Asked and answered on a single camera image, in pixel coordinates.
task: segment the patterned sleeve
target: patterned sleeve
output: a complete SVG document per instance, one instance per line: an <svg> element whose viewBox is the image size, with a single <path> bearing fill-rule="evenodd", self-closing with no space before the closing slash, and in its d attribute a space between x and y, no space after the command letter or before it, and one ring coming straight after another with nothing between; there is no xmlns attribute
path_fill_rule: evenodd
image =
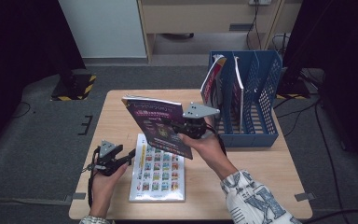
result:
<svg viewBox="0 0 358 224"><path fill-rule="evenodd" d="M108 220L103 219L101 217L86 216L80 220L79 224L111 224L111 223Z"/></svg>
<svg viewBox="0 0 358 224"><path fill-rule="evenodd" d="M226 194L228 212L236 224L300 224L275 200L271 191L240 170L220 183Z"/></svg>

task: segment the colorful book cover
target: colorful book cover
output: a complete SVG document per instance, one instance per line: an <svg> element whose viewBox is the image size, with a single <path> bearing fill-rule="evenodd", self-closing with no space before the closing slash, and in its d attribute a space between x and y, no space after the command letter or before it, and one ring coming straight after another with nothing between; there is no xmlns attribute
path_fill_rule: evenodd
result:
<svg viewBox="0 0 358 224"><path fill-rule="evenodd" d="M223 95L220 76L227 58L221 54L216 54L213 56L213 58L214 62L201 85L200 93L202 102L205 105L212 108L221 109Z"/></svg>
<svg viewBox="0 0 358 224"><path fill-rule="evenodd" d="M182 104L159 99L126 95L122 102L135 119L147 143L189 159L193 159L191 148L177 136L172 125L166 120L185 123Z"/></svg>
<svg viewBox="0 0 358 224"><path fill-rule="evenodd" d="M183 202L185 200L185 159L151 147L138 134L133 164L130 202Z"/></svg>
<svg viewBox="0 0 358 224"><path fill-rule="evenodd" d="M238 133L243 133L242 131L242 112L243 112L243 85L241 81L241 74L238 68L239 57L234 57L235 63L235 78L234 85L232 88L232 98L231 98L231 111L234 119L238 122Z"/></svg>

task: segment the metal bracket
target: metal bracket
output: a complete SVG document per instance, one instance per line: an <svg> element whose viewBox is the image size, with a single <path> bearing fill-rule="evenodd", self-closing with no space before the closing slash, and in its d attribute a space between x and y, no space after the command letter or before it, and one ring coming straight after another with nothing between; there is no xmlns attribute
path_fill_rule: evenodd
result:
<svg viewBox="0 0 358 224"><path fill-rule="evenodd" d="M105 155L109 154L115 148L116 148L115 144L103 140L101 142L100 158L103 158Z"/></svg>
<svg viewBox="0 0 358 224"><path fill-rule="evenodd" d="M207 116L219 114L220 110L194 102L190 103L187 111L183 114L185 119L201 119Z"/></svg>

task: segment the person's right hand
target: person's right hand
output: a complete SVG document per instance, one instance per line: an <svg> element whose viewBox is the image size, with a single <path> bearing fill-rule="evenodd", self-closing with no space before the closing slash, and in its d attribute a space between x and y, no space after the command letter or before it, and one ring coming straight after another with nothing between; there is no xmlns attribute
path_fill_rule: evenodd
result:
<svg viewBox="0 0 358 224"><path fill-rule="evenodd" d="M208 166L216 172L221 180L238 171L224 154L215 134L210 134L206 138L201 139L193 139L182 133L179 133L178 136L185 145L197 150L200 156L206 161Z"/></svg>

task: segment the magazine holder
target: magazine holder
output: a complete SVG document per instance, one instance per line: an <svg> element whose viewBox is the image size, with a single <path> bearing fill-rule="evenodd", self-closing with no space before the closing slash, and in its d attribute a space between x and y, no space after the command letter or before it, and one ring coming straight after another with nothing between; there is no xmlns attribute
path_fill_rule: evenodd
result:
<svg viewBox="0 0 358 224"><path fill-rule="evenodd" d="M271 147L278 137L272 105L282 70L280 56L275 50L211 51L209 68L216 54L227 58L220 77L221 116L214 123L225 147ZM236 131L239 121L234 118L231 106L235 57L239 57L238 70L244 88L241 132Z"/></svg>

